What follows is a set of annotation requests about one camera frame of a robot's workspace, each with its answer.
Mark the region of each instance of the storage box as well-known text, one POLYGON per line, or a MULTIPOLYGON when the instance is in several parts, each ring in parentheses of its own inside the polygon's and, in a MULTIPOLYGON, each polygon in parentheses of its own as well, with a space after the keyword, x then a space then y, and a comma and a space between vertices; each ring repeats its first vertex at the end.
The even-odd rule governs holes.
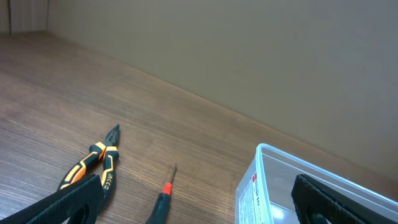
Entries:
POLYGON ((307 174, 371 210, 398 222, 398 203, 267 144, 236 188, 235 224, 299 223, 290 195, 295 178, 307 174))

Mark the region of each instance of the wooden table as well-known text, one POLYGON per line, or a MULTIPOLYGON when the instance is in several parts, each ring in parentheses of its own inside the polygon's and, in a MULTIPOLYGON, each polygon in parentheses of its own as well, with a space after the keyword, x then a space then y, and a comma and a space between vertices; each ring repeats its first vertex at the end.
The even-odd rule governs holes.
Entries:
POLYGON ((234 223, 261 142, 398 198, 396 182, 44 32, 0 38, 0 104, 0 219, 55 192, 115 124, 117 186, 97 223, 144 223, 175 162, 168 223, 234 223))

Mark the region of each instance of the label on bin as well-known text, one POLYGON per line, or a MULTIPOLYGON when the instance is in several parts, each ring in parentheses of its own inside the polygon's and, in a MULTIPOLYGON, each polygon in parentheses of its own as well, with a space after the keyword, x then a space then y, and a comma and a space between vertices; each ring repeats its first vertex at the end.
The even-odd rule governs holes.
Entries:
POLYGON ((239 198, 239 224, 264 224, 260 208, 259 184, 254 174, 239 198))

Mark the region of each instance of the screwdriver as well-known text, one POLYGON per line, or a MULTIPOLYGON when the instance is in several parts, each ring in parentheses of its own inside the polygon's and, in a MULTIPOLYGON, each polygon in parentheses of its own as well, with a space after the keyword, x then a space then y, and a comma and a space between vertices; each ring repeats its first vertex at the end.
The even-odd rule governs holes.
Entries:
POLYGON ((173 179, 177 171, 177 164, 174 164, 174 169, 170 181, 166 183, 163 192, 159 194, 152 213, 145 224, 163 224, 166 222, 167 214, 169 213, 170 200, 173 187, 173 179))

